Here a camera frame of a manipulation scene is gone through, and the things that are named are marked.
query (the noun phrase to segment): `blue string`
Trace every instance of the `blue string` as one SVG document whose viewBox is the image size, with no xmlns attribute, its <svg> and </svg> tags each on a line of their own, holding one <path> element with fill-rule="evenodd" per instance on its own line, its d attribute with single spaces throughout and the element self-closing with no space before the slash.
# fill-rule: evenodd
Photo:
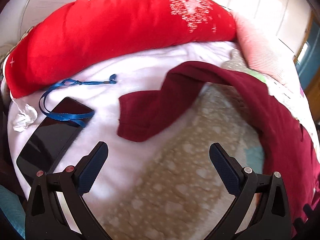
<svg viewBox="0 0 320 240">
<path fill-rule="evenodd" d="M 79 80 L 74 80 L 74 79 L 65 79 L 61 82 L 55 83 L 53 84 L 51 87 L 48 88 L 48 90 L 41 96 L 40 100 L 39 100 L 39 108 L 41 110 L 42 113 L 44 113 L 47 117 L 54 119 L 54 120 L 58 120 L 58 121 L 72 121 L 75 122 L 77 124 L 79 124 L 82 127 L 85 127 L 85 123 L 83 121 L 81 121 L 80 119 L 86 119 L 89 117 L 92 117 L 94 115 L 94 111 L 91 111 L 90 113 L 87 114 L 67 114 L 67 113 L 55 113 L 52 111 L 49 111 L 46 107 L 45 107 L 45 101 L 47 99 L 47 96 L 49 95 L 49 93 L 55 89 L 57 89 L 58 87 L 62 87 L 62 86 L 74 86 L 74 85 L 101 85 L 101 84 L 116 84 L 116 74 L 113 74 L 110 76 L 109 81 L 79 81 Z M 43 98 L 43 106 L 44 109 L 42 109 L 41 107 L 41 99 Z"/>
</svg>

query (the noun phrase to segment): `fabric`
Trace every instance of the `fabric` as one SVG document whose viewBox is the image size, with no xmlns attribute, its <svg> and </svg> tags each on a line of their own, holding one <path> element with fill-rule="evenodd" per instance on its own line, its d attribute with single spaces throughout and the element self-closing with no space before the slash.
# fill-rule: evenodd
<svg viewBox="0 0 320 240">
<path fill-rule="evenodd" d="M 0 185 L 5 187 L 7 190 L 23 197 L 23 191 L 20 187 L 17 176 L 14 172 L 10 151 L 8 147 L 8 137 L 6 134 L 6 127 L 4 126 L 4 107 L 2 98 L 0 97 Z"/>
<path fill-rule="evenodd" d="M 307 130 L 313 142 L 318 162 L 320 162 L 319 139 L 316 127 L 312 120 L 307 98 L 305 96 L 301 96 L 301 94 L 292 93 L 289 89 L 269 75 L 248 68 L 247 63 L 242 58 L 239 50 L 232 50 L 231 57 L 232 60 L 228 64 L 224 64 L 224 68 L 247 73 L 265 83 L 268 87 L 269 95 L 274 96 L 279 103 L 284 105 L 290 111 L 292 117 L 297 119 Z"/>
<path fill-rule="evenodd" d="M 160 89 L 166 73 L 184 61 L 200 60 L 221 66 L 225 61 L 230 60 L 230 53 L 234 48 L 237 46 L 232 42 L 192 42 L 124 55 L 97 63 L 72 77 L 80 81 L 104 81 L 116 73 L 117 84 L 65 87 L 49 94 L 46 102 L 49 110 L 52 110 L 65 97 L 74 98 L 95 110 L 95 115 L 72 143 L 57 166 L 56 172 L 63 171 L 68 165 L 77 164 L 99 141 L 108 144 L 108 159 L 91 191 L 84 195 L 86 203 L 100 223 L 103 224 L 105 221 L 107 207 L 117 204 L 129 193 L 146 169 L 146 165 L 155 158 L 156 153 L 166 141 L 188 125 L 196 114 L 196 110 L 191 108 L 159 135 L 146 142 L 135 143 L 120 138 L 116 134 L 120 109 L 118 98 L 133 91 Z M 16 160 L 23 146 L 45 117 L 38 108 L 42 94 L 42 91 L 37 91 L 17 99 L 18 103 L 33 106 L 39 114 L 38 119 L 25 131 L 13 130 L 12 122 L 19 113 L 16 104 L 10 105 L 8 115 L 8 138 L 12 162 L 26 197 L 29 195 L 30 187 L 17 168 Z M 68 209 L 64 208 L 65 201 L 63 198 L 60 201 L 69 224 L 73 230 L 76 230 Z M 224 210 L 217 209 L 216 212 L 222 216 Z"/>
<path fill-rule="evenodd" d="M 17 195 L 0 185 L 0 209 L 17 232 L 25 238 L 26 214 Z"/>
<path fill-rule="evenodd" d="M 28 33 L 32 30 L 33 27 L 31 27 L 30 29 L 28 29 L 21 37 L 20 41 L 22 39 L 24 39 L 25 36 L 28 35 Z M 12 44 L 6 44 L 2 47 L 0 47 L 0 80 L 3 80 L 4 74 L 3 74 L 3 68 L 4 68 L 4 61 L 5 59 L 7 59 L 8 55 L 10 54 L 10 52 L 17 46 L 17 44 L 12 45 Z"/>
<path fill-rule="evenodd" d="M 120 55 L 230 41 L 235 28 L 232 15 L 211 0 L 76 0 L 29 32 L 8 56 L 4 75 L 20 98 Z"/>
<path fill-rule="evenodd" d="M 10 96 L 10 90 L 7 85 L 7 81 L 5 78 L 1 81 L 1 87 L 0 87 L 1 97 L 4 105 L 4 112 L 8 114 L 9 105 L 11 103 L 11 96 Z"/>
<path fill-rule="evenodd" d="M 103 227 L 113 239 L 204 239 L 234 199 L 208 157 L 213 142 L 242 166 L 261 158 L 252 168 L 262 172 L 258 134 L 243 119 L 247 108 L 233 87 L 212 84 L 193 106 L 192 122 L 162 147 L 132 192 L 106 208 Z M 239 230 L 255 207 L 256 199 Z"/>
<path fill-rule="evenodd" d="M 267 35 L 249 20 L 231 11 L 236 26 L 237 39 L 249 68 L 265 73 L 280 82 L 292 93 L 303 94 L 292 59 L 281 52 L 276 36 Z"/>
<path fill-rule="evenodd" d="M 234 86 L 249 109 L 249 123 L 265 151 L 264 173 L 279 171 L 288 194 L 292 221 L 306 219 L 303 205 L 316 204 L 320 165 L 312 140 L 267 86 L 246 73 L 190 61 L 170 70 L 161 90 L 121 96 L 118 135 L 142 142 L 171 125 L 195 101 L 205 82 Z"/>
</svg>

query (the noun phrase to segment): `phone screen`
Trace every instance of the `phone screen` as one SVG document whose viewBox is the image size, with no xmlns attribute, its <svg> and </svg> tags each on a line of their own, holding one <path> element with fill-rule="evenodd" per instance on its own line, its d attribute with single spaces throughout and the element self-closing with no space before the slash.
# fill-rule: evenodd
<svg viewBox="0 0 320 240">
<path fill-rule="evenodd" d="M 64 98 L 54 109 L 56 113 L 87 114 L 92 109 Z M 88 123 L 90 118 L 82 119 Z M 32 134 L 17 158 L 17 166 L 31 186 L 39 170 L 52 173 L 59 161 L 76 139 L 82 127 L 72 121 L 57 121 L 46 117 Z"/>
</svg>

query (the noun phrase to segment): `bed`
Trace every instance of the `bed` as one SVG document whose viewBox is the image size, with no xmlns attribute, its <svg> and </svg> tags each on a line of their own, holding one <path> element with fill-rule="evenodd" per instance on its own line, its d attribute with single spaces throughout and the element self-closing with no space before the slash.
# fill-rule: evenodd
<svg viewBox="0 0 320 240">
<path fill-rule="evenodd" d="M 48 109 L 70 96 L 95 110 L 94 117 L 68 149 L 56 172 L 75 165 L 98 141 L 108 144 L 109 157 L 84 199 L 113 239 L 183 239 L 187 236 L 203 239 L 233 200 L 208 158 L 208 148 L 213 142 L 220 142 L 242 166 L 263 172 L 265 149 L 259 134 L 247 122 L 248 109 L 241 96 L 227 85 L 205 85 L 191 108 L 144 142 L 117 135 L 119 97 L 135 91 L 159 90 L 167 72 L 186 61 L 207 62 L 263 82 L 269 95 L 290 112 L 304 127 L 303 134 L 310 137 L 311 175 L 317 174 L 319 141 L 293 62 L 277 53 L 259 29 L 241 16 L 234 14 L 233 17 L 237 23 L 237 42 L 188 42 L 112 57 L 72 78 L 103 81 L 116 73 L 116 85 L 65 87 L 49 94 Z M 16 59 L 13 53 L 6 57 L 6 69 Z M 45 117 L 38 107 L 43 93 L 40 90 L 19 98 L 13 96 L 8 115 L 11 157 L 26 197 L 30 187 L 17 168 L 16 159 Z M 37 118 L 29 114 L 30 106 L 38 113 Z M 318 184 L 312 181 L 312 185 L 312 192 L 307 194 L 310 204 L 314 204 L 318 191 Z M 68 223 L 77 230 L 63 196 L 59 198 Z M 256 199 L 239 230 L 247 227 L 255 206 Z M 293 214 L 295 219 L 302 210 Z"/>
</svg>

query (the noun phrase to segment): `white tissue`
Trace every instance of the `white tissue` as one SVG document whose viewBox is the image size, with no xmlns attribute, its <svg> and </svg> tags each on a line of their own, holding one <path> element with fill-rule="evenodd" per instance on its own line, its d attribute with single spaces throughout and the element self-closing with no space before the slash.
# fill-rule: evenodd
<svg viewBox="0 0 320 240">
<path fill-rule="evenodd" d="M 37 119 L 38 113 L 32 106 L 19 99 L 13 98 L 12 101 L 18 106 L 20 112 L 12 121 L 13 129 L 17 132 L 25 131 Z"/>
</svg>

